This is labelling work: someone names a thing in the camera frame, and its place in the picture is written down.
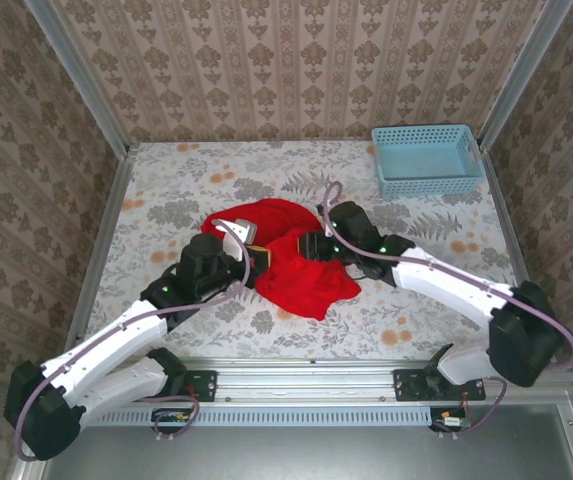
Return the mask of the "red t-shirt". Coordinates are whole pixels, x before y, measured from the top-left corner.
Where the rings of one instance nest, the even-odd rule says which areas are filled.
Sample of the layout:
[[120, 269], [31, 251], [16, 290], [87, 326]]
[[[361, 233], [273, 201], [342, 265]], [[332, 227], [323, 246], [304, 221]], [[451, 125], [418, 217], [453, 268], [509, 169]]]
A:
[[322, 229], [305, 207], [267, 198], [214, 212], [204, 220], [201, 231], [223, 238], [224, 233], [213, 224], [216, 219], [256, 225], [254, 244], [270, 251], [270, 266], [255, 278], [254, 289], [283, 310], [322, 321], [332, 304], [361, 293], [360, 285], [339, 261], [307, 260], [299, 253], [299, 238]]

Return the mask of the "light blue plastic basket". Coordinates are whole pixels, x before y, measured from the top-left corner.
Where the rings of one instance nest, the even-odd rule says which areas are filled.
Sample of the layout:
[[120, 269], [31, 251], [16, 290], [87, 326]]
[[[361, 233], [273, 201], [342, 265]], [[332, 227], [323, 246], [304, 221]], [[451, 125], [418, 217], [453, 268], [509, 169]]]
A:
[[467, 194], [485, 177], [467, 125], [377, 127], [371, 137], [384, 198]]

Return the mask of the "floral table cover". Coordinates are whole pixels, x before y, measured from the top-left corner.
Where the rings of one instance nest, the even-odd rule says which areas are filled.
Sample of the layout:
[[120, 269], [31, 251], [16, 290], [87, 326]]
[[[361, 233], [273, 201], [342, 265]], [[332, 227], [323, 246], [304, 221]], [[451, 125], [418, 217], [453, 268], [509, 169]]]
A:
[[[525, 276], [485, 180], [465, 195], [385, 199], [366, 141], [150, 143], [135, 155], [112, 207], [116, 225], [86, 325], [93, 334], [122, 314], [174, 263], [206, 217], [264, 198], [314, 210], [332, 181], [384, 234], [398, 234], [479, 277]], [[418, 359], [480, 335], [471, 320], [423, 295], [360, 280], [360, 294], [322, 321], [290, 313], [247, 290], [203, 310], [165, 338], [178, 356], [260, 359]]]

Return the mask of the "small circuit board with connectors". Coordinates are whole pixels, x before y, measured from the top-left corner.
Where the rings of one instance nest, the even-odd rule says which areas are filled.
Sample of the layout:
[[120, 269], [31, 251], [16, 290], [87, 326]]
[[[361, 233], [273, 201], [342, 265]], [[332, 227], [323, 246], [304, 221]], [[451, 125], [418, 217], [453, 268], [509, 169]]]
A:
[[151, 412], [151, 428], [156, 434], [161, 436], [177, 436], [192, 418], [193, 411], [192, 407], [153, 409]]
[[437, 433], [458, 433], [471, 426], [470, 418], [463, 407], [431, 408], [429, 428]]

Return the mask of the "grey metal panel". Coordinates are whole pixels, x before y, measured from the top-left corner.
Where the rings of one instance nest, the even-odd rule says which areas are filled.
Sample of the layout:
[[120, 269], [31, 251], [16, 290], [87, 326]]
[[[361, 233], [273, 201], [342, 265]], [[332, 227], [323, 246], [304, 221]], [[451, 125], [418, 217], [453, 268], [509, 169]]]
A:
[[12, 480], [573, 480], [573, 411], [503, 406], [472, 433], [426, 427], [91, 428]]

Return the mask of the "aluminium table side rail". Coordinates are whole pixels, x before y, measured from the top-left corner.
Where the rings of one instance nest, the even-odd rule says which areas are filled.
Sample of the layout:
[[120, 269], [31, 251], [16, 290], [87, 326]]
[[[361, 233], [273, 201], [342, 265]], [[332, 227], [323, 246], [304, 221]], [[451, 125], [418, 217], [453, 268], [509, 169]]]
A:
[[132, 170], [137, 154], [138, 145], [131, 146], [126, 155], [118, 162], [102, 220], [97, 231], [92, 255], [64, 344], [64, 352], [72, 349], [84, 339], [122, 204], [131, 181]]
[[509, 290], [509, 294], [515, 293], [516, 297], [507, 301], [503, 307], [491, 310], [489, 323], [491, 353], [498, 351], [495, 344], [499, 340], [498, 346], [510, 348], [515, 346], [518, 357], [524, 354], [524, 359], [526, 359], [527, 356], [533, 354], [539, 370], [554, 369], [554, 363], [549, 363], [544, 367], [543, 361], [546, 356], [549, 360], [554, 359], [554, 350], [563, 343], [564, 337], [549, 322], [531, 313], [531, 310], [536, 310], [549, 317], [554, 316], [543, 290], [529, 279], [499, 181], [487, 153], [482, 154], [482, 163], [511, 265], [518, 281], [517, 286]]

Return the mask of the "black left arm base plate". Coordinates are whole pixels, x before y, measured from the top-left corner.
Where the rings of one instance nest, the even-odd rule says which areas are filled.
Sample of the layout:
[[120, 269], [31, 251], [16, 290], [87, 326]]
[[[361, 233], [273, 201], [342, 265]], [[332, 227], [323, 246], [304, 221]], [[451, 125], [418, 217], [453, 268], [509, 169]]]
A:
[[166, 396], [189, 396], [199, 402], [214, 402], [218, 374], [214, 370], [188, 370], [169, 379], [164, 389]]

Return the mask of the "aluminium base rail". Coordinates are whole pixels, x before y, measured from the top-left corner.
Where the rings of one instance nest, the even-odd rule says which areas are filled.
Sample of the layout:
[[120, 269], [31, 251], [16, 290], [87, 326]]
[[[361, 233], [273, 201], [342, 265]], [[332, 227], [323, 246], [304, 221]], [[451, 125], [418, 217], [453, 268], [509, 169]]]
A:
[[[405, 384], [402, 369], [419, 369], [422, 361], [297, 360], [184, 358], [190, 370], [217, 373], [215, 406], [371, 406], [395, 404]], [[503, 394], [504, 405], [553, 405], [573, 402], [573, 373], [545, 371], [528, 388], [498, 380], [483, 381], [486, 397], [470, 406], [489, 406]]]

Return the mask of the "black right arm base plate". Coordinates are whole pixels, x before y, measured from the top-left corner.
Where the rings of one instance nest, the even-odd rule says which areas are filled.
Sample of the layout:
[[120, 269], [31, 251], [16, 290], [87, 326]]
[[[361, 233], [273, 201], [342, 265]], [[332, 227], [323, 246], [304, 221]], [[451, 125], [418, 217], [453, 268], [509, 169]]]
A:
[[462, 385], [449, 382], [436, 370], [398, 369], [393, 372], [396, 400], [399, 402], [482, 401], [486, 399], [481, 379]]

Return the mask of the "aluminium frame post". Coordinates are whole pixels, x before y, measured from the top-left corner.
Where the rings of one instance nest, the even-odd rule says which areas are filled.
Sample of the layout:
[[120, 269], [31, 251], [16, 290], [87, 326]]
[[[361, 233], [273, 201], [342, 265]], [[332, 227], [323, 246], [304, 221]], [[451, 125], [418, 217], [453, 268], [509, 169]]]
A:
[[490, 152], [572, 5], [573, 0], [545, 0], [478, 135], [482, 153]]
[[130, 148], [123, 128], [112, 112], [106, 96], [83, 59], [70, 30], [51, 0], [25, 0], [25, 3], [46, 36], [61, 64], [80, 93], [95, 119], [105, 140], [119, 161], [124, 160]]

